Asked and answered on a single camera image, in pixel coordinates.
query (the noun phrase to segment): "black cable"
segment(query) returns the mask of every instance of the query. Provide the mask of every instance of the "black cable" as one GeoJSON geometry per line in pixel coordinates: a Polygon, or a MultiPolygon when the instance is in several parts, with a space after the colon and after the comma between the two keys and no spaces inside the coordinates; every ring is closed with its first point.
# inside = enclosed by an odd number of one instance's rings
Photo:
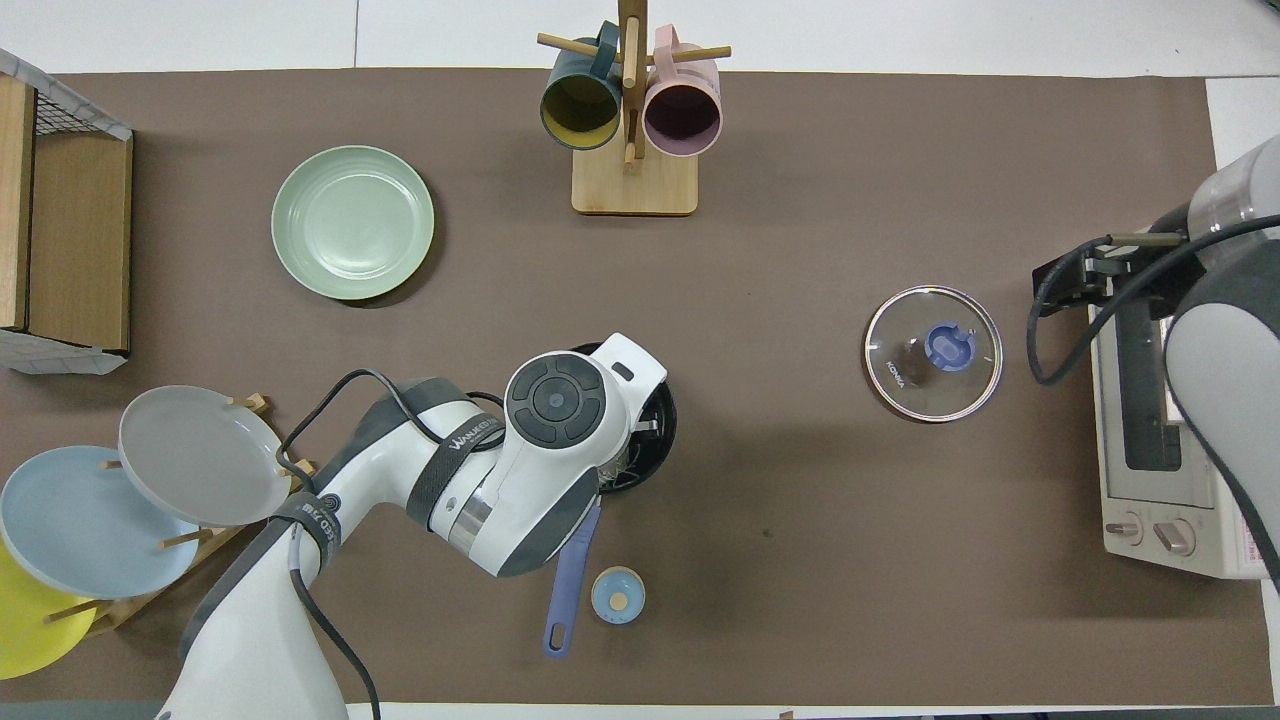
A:
{"type": "Polygon", "coordinates": [[[1089,343],[1093,342],[1093,338],[1098,337],[1098,333],[1102,332],[1102,325],[1107,324],[1107,320],[1116,314],[1120,306],[1140,290],[1151,284],[1151,282],[1158,275],[1166,273],[1170,268],[1185,260],[1187,256],[1199,252],[1212,245],[1217,245],[1225,240],[1231,240],[1233,237],[1274,227],[1280,227],[1280,215],[1265,215],[1262,218],[1244,220],[1243,223],[1220,229],[1217,232],[1207,233],[1203,237],[1179,245],[1176,249],[1161,255],[1151,265],[1147,265],[1142,269],[1142,272],[1129,278],[1129,281],[1111,296],[1107,304],[1098,309],[1098,314],[1093,316],[1093,322],[1089,323],[1088,329],[1084,331],[1080,340],[1076,341],[1074,347],[1071,347],[1071,351],[1066,354],[1066,359],[1062,360],[1062,364],[1059,365],[1056,370],[1046,375],[1044,369],[1039,363],[1039,354],[1037,352],[1036,328],[1039,323],[1039,313],[1041,309],[1044,307],[1044,301],[1048,297],[1050,288],[1055,282],[1057,282],[1057,278],[1069,264],[1076,261],[1084,252],[1088,252],[1100,245],[1107,245],[1108,238],[1098,237],[1091,240],[1071,252],[1064,255],[1053,265],[1053,268],[1050,269],[1048,274],[1044,275],[1044,281],[1041,282],[1039,287],[1036,290],[1036,299],[1032,301],[1032,310],[1027,316],[1027,363],[1030,365],[1032,377],[1036,378],[1036,382],[1042,386],[1053,386],[1061,382],[1068,373],[1075,369],[1075,365],[1079,364],[1080,359],[1089,351],[1089,343]]]}
{"type": "MultiPolygon", "coordinates": [[[[320,404],[311,410],[311,413],[307,413],[307,416],[303,418],[302,421],[298,423],[296,428],[293,428],[293,432],[291,432],[289,436],[284,438],[284,442],[280,443],[280,447],[275,451],[275,461],[279,462],[280,466],[288,470],[293,477],[296,477],[298,482],[302,483],[302,488],[310,492],[311,495],[315,495],[316,492],[315,483],[311,480],[311,475],[306,474],[302,470],[302,468],[298,468],[297,465],[291,462],[285,454],[288,452],[289,447],[293,446],[293,441],[298,439],[298,436],[302,434],[302,430],[307,429],[311,421],[315,420],[320,415],[320,413],[323,413],[324,409],[329,406],[329,402],[332,402],[333,398],[337,397],[339,392],[342,392],[342,388],[347,387],[347,383],[349,383],[351,380],[362,375],[369,375],[370,378],[374,378],[375,380],[380,382],[383,387],[387,388],[387,392],[390,393],[392,400],[396,401],[396,405],[399,407],[401,413],[403,413],[404,418],[407,418],[408,421],[412,423],[415,428],[417,428],[417,432],[422,433],[428,439],[430,439],[435,445],[442,445],[444,442],[444,438],[433,433],[431,428],[428,428],[426,424],[422,423],[422,419],[408,409],[408,405],[404,402],[404,396],[401,395],[399,388],[397,388],[394,383],[387,379],[387,375],[379,373],[378,370],[370,370],[367,368],[360,368],[352,370],[346,375],[343,375],[342,379],[339,379],[337,383],[334,383],[332,388],[329,388],[329,392],[328,395],[324,396],[324,400],[321,400],[320,404]]],[[[489,393],[477,393],[477,395],[484,397],[485,400],[494,397],[489,393]]],[[[502,405],[500,400],[498,400],[498,405],[499,406],[502,405]]],[[[498,436],[493,439],[477,445],[475,452],[493,450],[499,445],[502,445],[502,436],[498,436]]]]}
{"type": "MultiPolygon", "coordinates": [[[[293,548],[291,548],[291,564],[297,560],[297,532],[298,528],[294,525],[294,537],[291,541],[293,543],[293,548]]],[[[302,570],[300,568],[289,569],[289,580],[293,583],[293,592],[298,596],[298,601],[302,606],[307,609],[307,614],[311,615],[311,619],[316,621],[316,625],[320,625],[320,629],[329,635],[333,644],[338,646],[338,650],[342,651],[347,662],[351,662],[351,666],[356,669],[356,673],[360,675],[360,680],[365,683],[365,692],[369,693],[369,706],[372,710],[374,720],[381,720],[383,711],[381,705],[378,702],[378,688],[374,687],[374,678],[369,674],[369,669],[360,661],[356,651],[347,644],[347,639],[342,637],[338,628],[334,628],[333,623],[330,623],[325,614],[320,611],[320,606],[316,605],[315,598],[311,597],[311,591],[308,591],[306,583],[302,582],[302,570]]]]}
{"type": "Polygon", "coordinates": [[[474,398],[480,398],[480,400],[488,400],[489,402],[493,402],[498,407],[506,407],[503,405],[503,402],[502,402],[502,398],[498,397],[497,395],[492,393],[492,392],[484,392],[481,389],[474,389],[474,391],[471,391],[471,392],[467,393],[467,397],[474,397],[474,398]]]}

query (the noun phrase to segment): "mug handle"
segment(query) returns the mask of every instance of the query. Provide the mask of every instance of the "mug handle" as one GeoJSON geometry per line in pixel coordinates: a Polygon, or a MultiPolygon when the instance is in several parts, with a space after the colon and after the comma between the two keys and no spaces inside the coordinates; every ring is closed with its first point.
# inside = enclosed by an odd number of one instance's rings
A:
{"type": "Polygon", "coordinates": [[[618,26],[604,20],[600,23],[600,32],[595,36],[595,59],[591,60],[591,74],[605,79],[613,67],[613,59],[618,54],[618,26]]]}
{"type": "Polygon", "coordinates": [[[676,79],[676,61],[671,54],[680,37],[676,36],[676,26],[667,23],[654,33],[653,64],[658,70],[658,79],[662,82],[676,79]]]}

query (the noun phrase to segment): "dark green mug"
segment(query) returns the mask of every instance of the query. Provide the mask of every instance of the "dark green mug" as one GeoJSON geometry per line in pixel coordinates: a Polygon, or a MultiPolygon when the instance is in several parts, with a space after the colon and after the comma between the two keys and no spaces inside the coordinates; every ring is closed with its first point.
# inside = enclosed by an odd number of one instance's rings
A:
{"type": "Polygon", "coordinates": [[[543,91],[541,117],[556,142],[591,150],[608,142],[621,124],[622,69],[614,63],[618,26],[605,22],[594,40],[580,37],[579,42],[599,50],[595,58],[561,50],[543,91]]]}

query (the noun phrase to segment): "yellow plate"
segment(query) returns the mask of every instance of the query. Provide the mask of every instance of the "yellow plate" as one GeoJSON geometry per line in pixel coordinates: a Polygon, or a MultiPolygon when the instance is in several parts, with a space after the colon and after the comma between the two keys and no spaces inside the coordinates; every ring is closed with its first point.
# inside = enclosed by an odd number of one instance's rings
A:
{"type": "Polygon", "coordinates": [[[96,611],[56,623],[45,616],[88,598],[42,584],[23,570],[0,543],[0,680],[35,673],[67,655],[88,632],[96,611]]]}

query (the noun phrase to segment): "blue lid handle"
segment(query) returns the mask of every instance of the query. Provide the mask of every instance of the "blue lid handle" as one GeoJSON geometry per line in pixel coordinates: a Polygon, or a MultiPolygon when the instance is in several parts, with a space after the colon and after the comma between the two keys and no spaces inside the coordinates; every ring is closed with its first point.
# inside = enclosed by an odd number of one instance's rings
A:
{"type": "Polygon", "coordinates": [[[959,324],[940,323],[929,331],[924,354],[934,368],[945,373],[959,373],[973,364],[978,343],[973,340],[973,333],[961,331],[959,324]]]}

